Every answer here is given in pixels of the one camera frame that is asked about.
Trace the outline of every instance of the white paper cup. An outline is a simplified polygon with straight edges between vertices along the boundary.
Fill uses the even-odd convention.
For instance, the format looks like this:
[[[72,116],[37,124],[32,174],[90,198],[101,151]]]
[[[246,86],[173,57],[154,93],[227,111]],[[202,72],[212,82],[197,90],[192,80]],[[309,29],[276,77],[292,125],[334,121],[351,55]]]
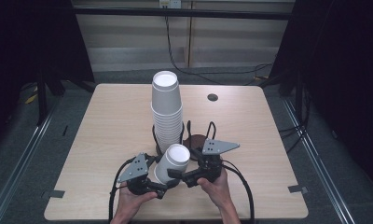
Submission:
[[[167,169],[185,172],[189,158],[190,153],[186,147],[180,144],[171,145],[162,156],[160,162],[155,166],[154,174],[158,182],[167,184],[167,182],[173,180],[167,175]]]
[[[181,107],[177,76],[169,71],[158,72],[152,81],[152,109],[161,115],[176,113]]]
[[[152,85],[160,91],[171,91],[178,86],[177,75],[170,71],[161,71],[154,75]]]

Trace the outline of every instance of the wall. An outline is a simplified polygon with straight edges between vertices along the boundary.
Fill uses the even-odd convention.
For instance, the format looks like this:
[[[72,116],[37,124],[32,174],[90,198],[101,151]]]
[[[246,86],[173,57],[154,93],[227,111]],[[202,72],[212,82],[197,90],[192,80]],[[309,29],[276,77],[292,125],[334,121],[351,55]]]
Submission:
[[[75,6],[159,7],[159,1],[74,0]],[[182,8],[291,12],[293,1],[182,1]],[[173,67],[162,17],[77,15],[94,72]],[[271,63],[287,21],[169,18],[179,67]]]

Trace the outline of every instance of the finger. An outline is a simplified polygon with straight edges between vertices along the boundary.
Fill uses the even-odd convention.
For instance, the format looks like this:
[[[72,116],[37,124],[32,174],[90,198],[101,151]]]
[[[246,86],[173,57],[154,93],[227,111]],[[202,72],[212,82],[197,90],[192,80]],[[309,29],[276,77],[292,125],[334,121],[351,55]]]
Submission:
[[[211,188],[211,183],[206,178],[199,178],[197,183],[201,186],[201,188],[207,192]]]

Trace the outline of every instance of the wire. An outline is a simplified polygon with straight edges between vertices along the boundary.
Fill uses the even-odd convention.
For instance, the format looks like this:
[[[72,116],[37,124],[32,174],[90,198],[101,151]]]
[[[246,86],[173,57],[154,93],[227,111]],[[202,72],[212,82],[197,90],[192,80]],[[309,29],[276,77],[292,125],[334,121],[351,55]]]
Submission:
[[[297,133],[299,131],[301,131],[301,134],[299,136],[299,138],[296,140],[296,142],[286,150],[286,153],[289,153],[290,151],[292,151],[296,146],[297,146],[297,143],[305,136],[305,134],[307,133],[307,129],[308,129],[308,124],[309,124],[309,117],[310,117],[310,110],[311,110],[311,96],[309,95],[307,89],[305,87],[303,87],[303,91],[304,91],[304,102],[305,102],[305,106],[306,106],[306,115],[305,115],[305,118],[302,120],[302,122],[296,126],[295,128],[291,128],[291,129],[288,129],[288,130],[293,130],[291,133],[288,133],[288,134],[285,134],[282,136],[282,139],[288,137],[288,136],[291,136],[292,134],[294,133]]]
[[[241,173],[240,170],[232,162],[225,161],[225,160],[222,160],[222,161],[229,163],[230,165],[232,165],[237,170],[237,172]]]
[[[201,77],[203,79],[206,79],[210,82],[213,82],[213,83],[216,83],[218,85],[226,85],[224,83],[220,83],[218,81],[215,81],[215,80],[212,80],[212,79],[209,79],[208,77],[204,77],[202,75],[219,75],[219,74],[232,74],[232,75],[240,75],[240,74],[249,74],[249,73],[255,73],[255,76],[253,77],[253,79],[246,83],[246,84],[242,84],[243,86],[248,86],[250,85],[252,82],[254,82],[256,80],[256,76],[257,76],[257,71],[259,70],[262,70],[270,65],[273,65],[273,63],[262,63],[262,64],[258,64],[255,66],[255,68],[253,70],[249,70],[249,71],[244,71],[244,72],[202,72],[202,73],[192,73],[192,72],[187,72],[187,71],[184,71],[184,70],[181,70],[176,64],[175,64],[175,61],[174,61],[174,58],[173,58],[173,52],[172,52],[172,42],[170,40],[170,28],[169,28],[169,18],[168,17],[165,17],[164,18],[165,21],[166,21],[166,32],[167,32],[167,43],[168,43],[168,51],[169,51],[169,56],[170,56],[170,61],[173,65],[173,67],[181,72],[181,73],[184,73],[184,74],[187,74],[187,75],[191,75],[191,76],[197,76],[197,77]]]
[[[233,169],[229,166],[226,166],[224,164],[222,164],[222,167],[224,167],[225,169],[230,170],[231,172],[235,173],[240,178],[242,183],[244,184],[245,190],[247,191],[247,195],[248,195],[248,201],[250,203],[250,221],[251,221],[251,223],[254,223],[254,221],[256,219],[255,218],[255,211],[254,211],[254,199],[253,199],[253,193],[251,192],[250,186],[248,185],[244,176],[242,176],[242,173],[237,171],[237,168],[235,170],[235,169]]]
[[[109,200],[109,205],[108,205],[108,223],[111,222],[111,220],[113,219],[114,215],[114,199],[115,199],[115,194],[117,193],[117,190],[122,188],[117,188],[117,178],[119,177],[119,174],[120,172],[122,172],[123,168],[131,163],[133,160],[134,160],[135,157],[125,161],[120,167],[119,167],[119,170],[117,171],[117,174],[115,176],[115,179],[114,179],[114,183],[113,183],[113,187],[111,189],[111,192],[110,192],[110,200]]]

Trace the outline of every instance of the human hand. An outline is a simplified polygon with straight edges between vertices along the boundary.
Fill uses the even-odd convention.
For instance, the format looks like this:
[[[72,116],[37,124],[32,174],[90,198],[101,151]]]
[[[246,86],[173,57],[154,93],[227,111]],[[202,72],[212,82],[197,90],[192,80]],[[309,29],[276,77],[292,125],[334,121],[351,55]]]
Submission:
[[[231,203],[228,173],[225,168],[222,168],[221,176],[219,176],[215,182],[211,183],[205,178],[199,178],[197,182],[218,208]]]
[[[209,195],[211,201],[218,207],[224,224],[240,223],[236,207],[230,197],[228,174],[225,168],[222,168],[221,176],[215,182],[211,183],[205,178],[199,178],[197,182],[201,186],[201,189]]]
[[[128,223],[138,212],[141,204],[148,202],[158,196],[156,192],[148,192],[143,195],[135,195],[122,183],[119,190],[119,199],[117,202],[117,211],[111,224]]]

